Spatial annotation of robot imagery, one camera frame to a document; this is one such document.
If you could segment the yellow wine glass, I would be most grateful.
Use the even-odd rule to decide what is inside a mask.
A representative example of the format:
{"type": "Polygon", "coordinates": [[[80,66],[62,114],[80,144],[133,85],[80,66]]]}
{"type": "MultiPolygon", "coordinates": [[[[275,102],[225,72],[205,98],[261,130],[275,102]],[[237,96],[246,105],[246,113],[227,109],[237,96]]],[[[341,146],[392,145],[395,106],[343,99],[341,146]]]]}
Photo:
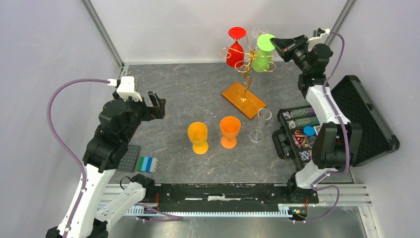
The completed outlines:
{"type": "Polygon", "coordinates": [[[189,125],[187,129],[187,135],[192,143],[192,149],[196,154],[204,154],[207,152],[209,145],[208,139],[208,128],[202,122],[194,122],[189,125]]]}

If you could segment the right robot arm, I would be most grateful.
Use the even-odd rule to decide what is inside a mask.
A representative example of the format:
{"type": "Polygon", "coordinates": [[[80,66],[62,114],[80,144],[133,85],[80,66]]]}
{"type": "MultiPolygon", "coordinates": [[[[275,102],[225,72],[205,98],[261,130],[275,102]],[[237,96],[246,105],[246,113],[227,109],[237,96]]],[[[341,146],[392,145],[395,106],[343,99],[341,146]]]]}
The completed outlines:
{"type": "Polygon", "coordinates": [[[299,202],[325,177],[349,171],[358,153],[362,127],[346,118],[331,95],[324,74],[333,56],[328,45],[318,43],[309,50],[306,35],[271,38],[270,42],[285,62],[292,60],[301,70],[298,88],[314,109],[321,126],[312,148],[312,159],[288,180],[286,196],[292,202],[299,202]]]}

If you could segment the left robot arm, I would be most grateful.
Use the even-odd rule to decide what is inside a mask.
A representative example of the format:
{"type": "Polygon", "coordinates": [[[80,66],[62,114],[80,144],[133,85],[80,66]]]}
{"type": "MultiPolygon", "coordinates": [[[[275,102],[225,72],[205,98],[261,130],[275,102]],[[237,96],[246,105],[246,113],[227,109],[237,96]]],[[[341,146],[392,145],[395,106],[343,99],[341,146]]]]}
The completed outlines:
{"type": "Polygon", "coordinates": [[[78,191],[62,222],[47,231],[48,238],[106,238],[129,208],[141,200],[150,202],[156,195],[154,180],[136,175],[113,201],[98,209],[105,188],[140,124],[165,116],[166,99],[153,91],[148,92],[152,106],[147,106],[144,98],[135,93],[127,97],[118,92],[113,95],[114,99],[99,114],[100,124],[82,160],[77,160],[82,169],[78,191]]]}

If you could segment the clear champagne flute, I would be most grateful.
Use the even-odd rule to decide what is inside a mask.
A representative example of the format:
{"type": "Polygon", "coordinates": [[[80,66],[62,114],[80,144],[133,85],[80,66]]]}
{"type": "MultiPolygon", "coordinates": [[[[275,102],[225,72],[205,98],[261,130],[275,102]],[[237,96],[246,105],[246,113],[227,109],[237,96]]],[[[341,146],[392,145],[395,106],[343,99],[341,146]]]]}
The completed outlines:
{"type": "Polygon", "coordinates": [[[249,138],[252,142],[258,143],[264,139],[264,130],[272,118],[272,112],[267,108],[261,108],[257,112],[257,127],[253,129],[249,138]]]}

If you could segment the clear wine glass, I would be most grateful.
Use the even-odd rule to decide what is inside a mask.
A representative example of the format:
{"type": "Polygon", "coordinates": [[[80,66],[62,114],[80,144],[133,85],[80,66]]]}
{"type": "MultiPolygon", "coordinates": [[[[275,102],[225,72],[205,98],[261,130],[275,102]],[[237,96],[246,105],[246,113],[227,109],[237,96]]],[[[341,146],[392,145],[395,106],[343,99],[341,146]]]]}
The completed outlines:
{"type": "Polygon", "coordinates": [[[261,35],[268,34],[268,33],[269,33],[269,30],[263,26],[257,26],[251,30],[251,35],[255,39],[258,39],[261,35]]]}

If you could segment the red wine glass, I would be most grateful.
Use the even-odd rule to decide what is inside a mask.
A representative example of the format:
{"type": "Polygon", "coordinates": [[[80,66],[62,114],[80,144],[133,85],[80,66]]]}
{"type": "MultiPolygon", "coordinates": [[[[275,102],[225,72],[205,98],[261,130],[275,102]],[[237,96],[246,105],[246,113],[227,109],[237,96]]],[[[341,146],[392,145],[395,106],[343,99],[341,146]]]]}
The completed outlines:
{"type": "Polygon", "coordinates": [[[242,27],[232,27],[228,35],[234,40],[234,43],[228,48],[226,53],[226,63],[230,67],[241,67],[245,59],[243,47],[239,40],[246,36],[246,30],[242,27]]]}

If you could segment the orange wine glass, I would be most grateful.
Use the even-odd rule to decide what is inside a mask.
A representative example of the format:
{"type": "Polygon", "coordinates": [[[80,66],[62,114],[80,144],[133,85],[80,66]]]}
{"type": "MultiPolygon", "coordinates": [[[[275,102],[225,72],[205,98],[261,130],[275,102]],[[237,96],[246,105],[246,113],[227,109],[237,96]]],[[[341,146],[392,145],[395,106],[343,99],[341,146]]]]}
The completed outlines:
{"type": "Polygon", "coordinates": [[[241,122],[234,116],[224,117],[220,121],[220,132],[222,138],[220,140],[221,145],[226,149],[232,149],[237,144],[237,135],[241,128],[241,122]]]}

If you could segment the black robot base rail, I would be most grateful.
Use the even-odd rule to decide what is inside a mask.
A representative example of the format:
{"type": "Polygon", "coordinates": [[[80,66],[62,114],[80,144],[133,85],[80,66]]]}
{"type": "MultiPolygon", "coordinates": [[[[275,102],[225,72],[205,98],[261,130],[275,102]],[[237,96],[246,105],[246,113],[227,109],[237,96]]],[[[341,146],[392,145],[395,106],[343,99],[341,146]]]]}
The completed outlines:
{"type": "Polygon", "coordinates": [[[279,204],[319,202],[318,193],[275,183],[162,183],[148,186],[142,203],[169,212],[275,212],[279,204]]]}

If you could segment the green wine glass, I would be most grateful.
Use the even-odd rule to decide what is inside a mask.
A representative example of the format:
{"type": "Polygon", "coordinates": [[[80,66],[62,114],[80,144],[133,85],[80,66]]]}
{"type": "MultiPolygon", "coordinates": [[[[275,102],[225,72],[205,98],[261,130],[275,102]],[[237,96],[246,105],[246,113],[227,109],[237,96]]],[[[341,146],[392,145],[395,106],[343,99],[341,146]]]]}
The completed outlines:
{"type": "Polygon", "coordinates": [[[275,49],[275,46],[271,42],[271,39],[275,38],[274,35],[265,33],[258,37],[257,47],[258,49],[254,53],[254,58],[251,62],[251,67],[256,72],[270,72],[270,65],[272,64],[271,52],[275,49]]]}

